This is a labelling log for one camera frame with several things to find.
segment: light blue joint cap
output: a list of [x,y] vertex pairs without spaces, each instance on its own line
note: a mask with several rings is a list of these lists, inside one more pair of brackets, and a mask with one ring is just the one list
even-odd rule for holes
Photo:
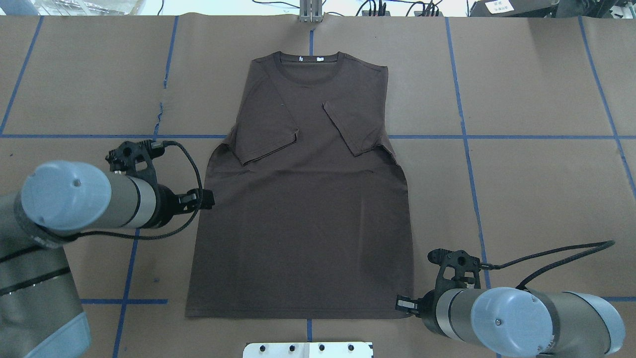
[[625,340],[625,323],[618,311],[611,303],[601,297],[591,294],[580,294],[577,292],[566,291],[569,294],[577,295],[596,310],[600,318],[605,322],[607,332],[609,333],[609,350],[605,355],[617,352],[623,346]]
[[508,357],[535,357],[552,340],[552,319],[545,304],[511,287],[490,289],[477,297],[471,324],[483,345]]
[[111,184],[106,174],[91,164],[51,161],[27,178],[21,198],[24,212],[37,225],[80,230],[106,211]]
[[82,312],[46,337],[24,358],[77,358],[84,354],[89,346],[90,328],[86,312]]

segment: white sticker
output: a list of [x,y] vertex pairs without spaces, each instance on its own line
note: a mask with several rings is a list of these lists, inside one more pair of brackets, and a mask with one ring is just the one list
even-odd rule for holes
[[490,13],[507,13],[515,10],[509,0],[496,0],[485,4]]

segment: dark gray t-shirt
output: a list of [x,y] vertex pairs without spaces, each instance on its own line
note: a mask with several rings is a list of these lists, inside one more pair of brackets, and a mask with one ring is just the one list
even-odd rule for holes
[[387,78],[341,52],[252,61],[207,167],[216,205],[200,212],[186,316],[405,317],[413,243]]

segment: white mounting plate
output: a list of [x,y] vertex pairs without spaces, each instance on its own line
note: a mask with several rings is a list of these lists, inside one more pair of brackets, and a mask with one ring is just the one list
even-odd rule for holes
[[250,343],[243,350],[243,358],[373,358],[373,343]]

